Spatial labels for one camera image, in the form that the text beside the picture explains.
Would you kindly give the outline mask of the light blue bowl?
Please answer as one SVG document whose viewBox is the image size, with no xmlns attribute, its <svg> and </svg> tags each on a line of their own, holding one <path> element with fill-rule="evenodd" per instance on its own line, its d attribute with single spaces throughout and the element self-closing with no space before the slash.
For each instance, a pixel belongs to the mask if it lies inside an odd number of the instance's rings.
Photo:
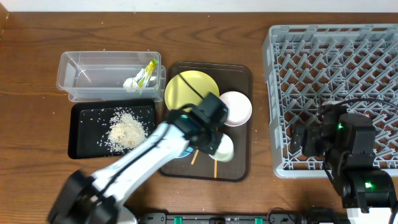
<svg viewBox="0 0 398 224">
<path fill-rule="evenodd" d="M 186 148 L 186 150 L 184 150 L 177 158 L 183 158 L 188 156 L 189 154 L 191 154 L 193 152 L 193 148 L 192 147 L 188 147 Z"/>
</svg>

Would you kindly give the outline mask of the white green cup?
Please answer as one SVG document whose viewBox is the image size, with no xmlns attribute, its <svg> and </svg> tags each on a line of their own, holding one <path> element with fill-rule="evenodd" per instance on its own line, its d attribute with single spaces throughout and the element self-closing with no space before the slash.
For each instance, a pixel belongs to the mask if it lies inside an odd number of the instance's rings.
<svg viewBox="0 0 398 224">
<path fill-rule="evenodd" d="M 228 135 L 223 134 L 218 149 L 216 150 L 215 154 L 210 155 L 210 157 L 220 162 L 229 162 L 233 158 L 233 156 L 234 156 L 233 141 Z"/>
</svg>

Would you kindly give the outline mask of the pink white bowl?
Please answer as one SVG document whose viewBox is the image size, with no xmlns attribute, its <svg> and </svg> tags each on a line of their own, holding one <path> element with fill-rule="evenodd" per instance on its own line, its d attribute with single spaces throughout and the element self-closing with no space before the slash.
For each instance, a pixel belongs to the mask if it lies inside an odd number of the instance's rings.
<svg viewBox="0 0 398 224">
<path fill-rule="evenodd" d="M 224 122 L 229 127 L 237 127 L 246 123 L 252 115 L 250 99 L 238 91 L 228 91 L 220 96 L 220 100 L 228 107 L 228 117 Z"/>
</svg>

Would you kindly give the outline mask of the pile of rice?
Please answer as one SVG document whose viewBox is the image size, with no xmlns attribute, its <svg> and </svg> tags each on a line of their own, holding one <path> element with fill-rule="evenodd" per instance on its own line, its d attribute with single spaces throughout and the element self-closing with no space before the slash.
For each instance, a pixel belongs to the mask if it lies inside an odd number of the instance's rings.
<svg viewBox="0 0 398 224">
<path fill-rule="evenodd" d="M 150 128 L 154 127 L 151 117 L 154 110 L 119 107 L 111 110 L 108 123 L 109 130 L 101 135 L 97 145 L 105 147 L 111 155 L 125 154 L 143 143 L 150 135 Z"/>
</svg>

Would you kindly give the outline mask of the green snack wrapper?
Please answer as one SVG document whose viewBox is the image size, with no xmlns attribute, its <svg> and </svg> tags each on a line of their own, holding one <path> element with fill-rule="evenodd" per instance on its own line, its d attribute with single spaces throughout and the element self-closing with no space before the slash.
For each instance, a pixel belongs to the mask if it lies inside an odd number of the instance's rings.
<svg viewBox="0 0 398 224">
<path fill-rule="evenodd" d="M 150 78 L 157 65 L 158 65 L 158 60 L 154 58 L 149 62 L 149 64 L 143 70 L 140 71 L 139 79 L 137 81 L 139 88 L 144 88 L 148 85 Z"/>
</svg>

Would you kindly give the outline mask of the white tissue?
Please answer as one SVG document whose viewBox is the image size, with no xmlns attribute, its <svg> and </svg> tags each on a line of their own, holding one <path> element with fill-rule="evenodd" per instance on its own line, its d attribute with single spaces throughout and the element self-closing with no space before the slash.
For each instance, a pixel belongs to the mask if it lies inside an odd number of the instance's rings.
<svg viewBox="0 0 398 224">
<path fill-rule="evenodd" d="M 144 69 L 142 68 L 141 71 L 135 77 L 128 78 L 124 81 L 123 88 L 125 89 L 139 88 L 140 87 L 139 82 L 143 78 L 144 78 Z"/>
</svg>

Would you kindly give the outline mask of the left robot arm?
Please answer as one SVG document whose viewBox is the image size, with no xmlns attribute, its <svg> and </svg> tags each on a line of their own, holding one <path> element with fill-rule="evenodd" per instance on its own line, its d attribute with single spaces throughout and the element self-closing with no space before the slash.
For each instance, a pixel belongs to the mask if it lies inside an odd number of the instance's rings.
<svg viewBox="0 0 398 224">
<path fill-rule="evenodd" d="M 124 204 L 154 172 L 188 147 L 213 155 L 228 107 L 214 94 L 198 104 L 169 112 L 166 121 L 115 163 L 87 175 L 76 170 L 66 180 L 47 216 L 49 223 L 137 223 Z"/>
</svg>

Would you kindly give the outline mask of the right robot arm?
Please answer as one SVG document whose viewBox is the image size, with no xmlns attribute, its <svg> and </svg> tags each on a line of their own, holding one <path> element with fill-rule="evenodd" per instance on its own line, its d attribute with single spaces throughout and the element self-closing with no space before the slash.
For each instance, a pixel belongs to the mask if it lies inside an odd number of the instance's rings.
<svg viewBox="0 0 398 224">
<path fill-rule="evenodd" d="M 295 125 L 290 146 L 323 158 L 322 168 L 341 197 L 350 223 L 397 223 L 392 177 L 374 166 L 376 128 L 370 118 L 349 113 L 343 103 L 322 105 L 318 126 Z"/>
</svg>

